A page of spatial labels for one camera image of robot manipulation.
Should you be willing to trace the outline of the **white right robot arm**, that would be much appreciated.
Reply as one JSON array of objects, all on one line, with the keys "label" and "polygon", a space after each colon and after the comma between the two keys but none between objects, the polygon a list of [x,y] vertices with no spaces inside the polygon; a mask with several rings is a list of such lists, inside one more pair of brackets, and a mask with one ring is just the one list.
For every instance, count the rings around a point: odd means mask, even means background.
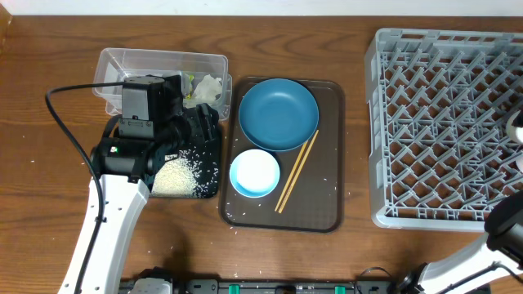
[{"label": "white right robot arm", "polygon": [[522,281],[522,192],[498,203],[485,221],[485,232],[444,260],[420,265],[391,293],[468,293],[512,276]]}]

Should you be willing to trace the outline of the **wooden chopstick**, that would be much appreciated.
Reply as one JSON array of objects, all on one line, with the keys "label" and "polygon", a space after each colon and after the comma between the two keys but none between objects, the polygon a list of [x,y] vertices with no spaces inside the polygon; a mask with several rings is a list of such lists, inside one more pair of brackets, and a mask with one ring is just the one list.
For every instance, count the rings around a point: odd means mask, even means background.
[{"label": "wooden chopstick", "polygon": [[308,143],[309,143],[309,141],[307,140],[302,145],[302,147],[300,148],[300,151],[299,151],[298,156],[297,156],[297,158],[295,160],[295,163],[293,164],[291,172],[289,173],[288,179],[285,182],[284,188],[283,188],[282,193],[281,193],[281,195],[279,197],[279,201],[277,202],[276,207],[275,207],[275,211],[278,212],[278,213],[280,213],[280,210],[281,210],[281,208],[284,205],[288,188],[291,185],[291,182],[292,182],[292,180],[294,178],[294,175],[297,172],[298,166],[299,166],[299,164],[302,161],[302,158],[303,158],[303,155],[304,155],[304,153],[306,151],[306,147],[308,146]]},{"label": "wooden chopstick", "polygon": [[312,147],[314,146],[314,143],[315,143],[315,141],[316,141],[316,138],[317,138],[318,134],[319,134],[319,131],[316,130],[316,131],[315,131],[315,134],[314,134],[314,135],[312,136],[312,138],[309,140],[309,143],[308,143],[308,146],[306,147],[306,151],[305,151],[305,153],[304,153],[304,155],[303,155],[302,161],[301,161],[301,163],[299,164],[298,169],[297,169],[297,172],[295,173],[294,178],[293,178],[293,180],[292,180],[292,182],[291,182],[291,185],[290,185],[289,188],[288,188],[288,191],[287,191],[287,194],[286,194],[286,198],[285,198],[284,205],[283,205],[283,207],[281,208],[279,214],[281,214],[281,213],[284,211],[284,208],[285,208],[285,206],[286,206],[286,204],[287,204],[287,202],[288,202],[288,200],[289,200],[289,198],[290,198],[291,193],[293,192],[294,186],[295,186],[295,184],[297,183],[297,179],[299,178],[299,176],[300,176],[300,174],[301,174],[301,172],[302,172],[302,169],[303,169],[304,166],[305,166],[306,160],[307,160],[307,158],[308,158],[308,156],[309,156],[309,154],[310,154],[310,152],[311,152],[311,150],[312,150]]}]

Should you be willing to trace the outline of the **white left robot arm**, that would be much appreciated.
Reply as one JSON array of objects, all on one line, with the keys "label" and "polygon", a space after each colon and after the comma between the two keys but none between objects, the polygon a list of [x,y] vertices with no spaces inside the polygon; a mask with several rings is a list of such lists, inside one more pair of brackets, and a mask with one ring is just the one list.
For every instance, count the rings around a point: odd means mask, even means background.
[{"label": "white left robot arm", "polygon": [[85,152],[45,95],[49,113],[89,172],[86,215],[61,293],[116,293],[128,247],[153,190],[162,197],[211,198],[220,179],[219,114],[207,103],[186,108],[182,73],[115,82],[121,113]]}]

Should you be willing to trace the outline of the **dark blue plate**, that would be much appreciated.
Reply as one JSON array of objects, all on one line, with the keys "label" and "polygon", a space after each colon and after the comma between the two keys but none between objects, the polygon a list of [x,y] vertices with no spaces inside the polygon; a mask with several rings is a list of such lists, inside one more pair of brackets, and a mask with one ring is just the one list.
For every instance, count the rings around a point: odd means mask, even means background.
[{"label": "dark blue plate", "polygon": [[284,78],[264,80],[244,95],[239,125],[257,147],[284,152],[304,144],[315,133],[320,110],[312,92]]}]

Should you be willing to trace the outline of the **light blue bowl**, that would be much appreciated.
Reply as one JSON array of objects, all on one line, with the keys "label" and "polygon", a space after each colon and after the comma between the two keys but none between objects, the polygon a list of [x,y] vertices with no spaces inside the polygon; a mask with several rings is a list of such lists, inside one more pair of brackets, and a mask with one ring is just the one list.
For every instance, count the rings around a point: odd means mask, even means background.
[{"label": "light blue bowl", "polygon": [[239,194],[246,198],[262,198],[279,183],[280,168],[272,154],[261,149],[249,149],[234,158],[229,178]]}]

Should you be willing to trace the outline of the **yellow green snack wrapper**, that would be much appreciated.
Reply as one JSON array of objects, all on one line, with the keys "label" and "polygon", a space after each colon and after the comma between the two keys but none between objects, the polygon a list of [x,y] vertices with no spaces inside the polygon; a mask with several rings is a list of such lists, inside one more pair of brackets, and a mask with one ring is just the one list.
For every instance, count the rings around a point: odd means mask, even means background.
[{"label": "yellow green snack wrapper", "polygon": [[194,92],[193,81],[193,74],[181,73],[181,91],[186,100],[190,100],[192,98],[192,94]]}]

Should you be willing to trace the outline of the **white cup pink inside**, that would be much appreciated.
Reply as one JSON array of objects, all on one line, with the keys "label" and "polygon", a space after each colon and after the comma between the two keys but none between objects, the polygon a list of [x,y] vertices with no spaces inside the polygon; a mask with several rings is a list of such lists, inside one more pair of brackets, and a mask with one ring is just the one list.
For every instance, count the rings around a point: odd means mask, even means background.
[{"label": "white cup pink inside", "polygon": [[522,111],[518,110],[507,120],[506,133],[510,140],[522,144]]}]

